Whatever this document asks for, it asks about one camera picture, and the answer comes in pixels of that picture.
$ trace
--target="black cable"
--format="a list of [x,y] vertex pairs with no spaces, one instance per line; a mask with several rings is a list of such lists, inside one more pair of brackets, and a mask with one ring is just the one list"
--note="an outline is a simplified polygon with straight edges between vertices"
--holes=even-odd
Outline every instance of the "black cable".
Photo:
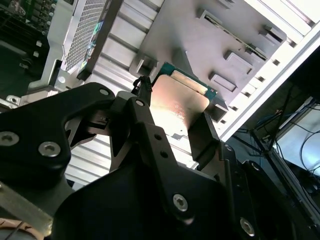
[[4,240],[8,240],[10,239],[16,232],[18,232],[18,230],[20,229],[20,227],[24,224],[23,221],[21,221],[18,226],[16,226],[16,228],[4,239]]
[[315,134],[315,132],[313,132],[313,131],[309,131],[308,129],[304,128],[303,126],[301,126],[301,125],[299,125],[299,124],[296,124],[296,123],[291,122],[291,121],[290,121],[289,123],[290,123],[290,124],[293,124],[293,125],[298,126],[299,128],[301,128],[301,129],[303,129],[303,130],[307,131],[308,133]]
[[320,111],[320,109],[318,109],[318,108],[314,108],[314,107],[311,107],[311,106],[308,106],[308,109],[313,109],[313,110]]
[[302,143],[302,145],[301,145],[301,148],[300,148],[300,152],[299,152],[300,161],[301,161],[302,165],[304,166],[304,168],[305,168],[308,172],[312,172],[312,171],[316,170],[316,168],[315,168],[315,169],[308,169],[308,168],[306,167],[305,162],[304,162],[304,159],[303,159],[303,157],[302,157],[303,149],[304,149],[304,146],[305,146],[306,142],[307,142],[312,136],[314,136],[314,135],[316,135],[316,134],[318,134],[318,133],[320,133],[320,130],[319,130],[319,131],[316,131],[316,132],[312,133],[310,136],[308,136],[308,137],[303,141],[303,143]]

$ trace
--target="screw hole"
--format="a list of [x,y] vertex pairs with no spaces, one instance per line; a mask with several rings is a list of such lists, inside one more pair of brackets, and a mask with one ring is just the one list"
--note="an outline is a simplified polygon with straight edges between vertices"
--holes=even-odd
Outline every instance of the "screw hole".
[[162,139],[162,137],[159,134],[155,134],[154,137],[155,137],[155,139],[157,139],[159,141]]
[[48,152],[54,152],[56,150],[52,145],[45,146],[44,149]]
[[1,140],[2,140],[2,141],[12,142],[12,141],[13,141],[13,138],[12,138],[12,136],[10,136],[10,135],[4,135],[4,136],[2,136]]
[[244,189],[240,185],[237,185],[236,187],[239,189],[240,192],[244,192]]
[[165,151],[161,151],[160,152],[161,157],[167,159],[168,158],[168,153],[166,153]]

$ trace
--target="perforated metal panel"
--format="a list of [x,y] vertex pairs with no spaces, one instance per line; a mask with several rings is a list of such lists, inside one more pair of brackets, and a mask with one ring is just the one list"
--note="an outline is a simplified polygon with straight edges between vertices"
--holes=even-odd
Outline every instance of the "perforated metal panel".
[[66,71],[71,70],[84,59],[105,3],[106,0],[86,0],[70,51],[66,57]]

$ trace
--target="cable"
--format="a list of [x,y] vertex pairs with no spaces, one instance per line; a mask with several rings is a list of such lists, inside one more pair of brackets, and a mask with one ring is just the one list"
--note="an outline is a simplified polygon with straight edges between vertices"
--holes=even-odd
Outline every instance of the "cable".
[[4,239],[4,240],[8,240],[10,239],[16,232],[18,232],[18,230],[20,229],[20,227],[24,224],[23,221],[21,221],[18,226],[16,226],[16,228]]
[[313,131],[309,131],[308,129],[304,128],[303,126],[300,126],[299,124],[296,124],[296,123],[291,122],[291,121],[290,121],[289,123],[290,123],[290,124],[293,124],[293,125],[298,126],[299,128],[301,128],[301,129],[303,129],[303,130],[307,131],[308,133],[315,134],[315,132],[313,132]]
[[303,141],[302,146],[301,146],[301,148],[300,148],[300,152],[299,152],[300,161],[301,161],[302,165],[304,166],[304,168],[305,168],[308,172],[315,171],[315,170],[316,170],[317,168],[319,168],[319,167],[317,167],[317,168],[315,168],[315,169],[308,169],[308,168],[306,167],[305,162],[304,162],[304,159],[303,159],[303,157],[302,157],[303,149],[304,149],[304,146],[305,146],[306,142],[307,142],[312,136],[314,136],[314,135],[316,135],[316,134],[318,134],[318,133],[320,133],[320,130],[319,130],[319,131],[316,131],[316,132],[312,133],[310,136],[308,136],[308,137]]
[[[307,110],[308,108],[311,108],[311,109],[315,109],[315,110],[320,111],[320,109],[316,109],[316,108],[310,107],[310,105],[312,105],[312,104],[313,104],[313,103],[310,102],[310,103],[308,103],[307,105],[305,105],[301,110],[295,111],[295,112],[291,112],[291,113],[287,113],[287,114],[285,114],[284,116],[285,116],[285,117],[289,117],[289,116],[291,116],[291,115],[293,115],[293,114],[299,114],[299,113],[304,112],[304,111]],[[281,114],[281,110],[278,111],[278,112],[275,113],[275,114],[270,114],[270,115],[264,116],[263,118],[261,118],[261,119],[257,122],[257,124],[255,125],[254,128],[260,127],[261,125],[263,125],[265,122],[271,120],[272,118],[273,118],[272,121],[274,121],[275,119],[277,119],[277,118],[280,116],[280,114]]]
[[311,107],[311,106],[308,106],[308,109],[313,109],[313,110],[320,111],[320,109],[318,109],[318,108],[314,108],[314,107]]

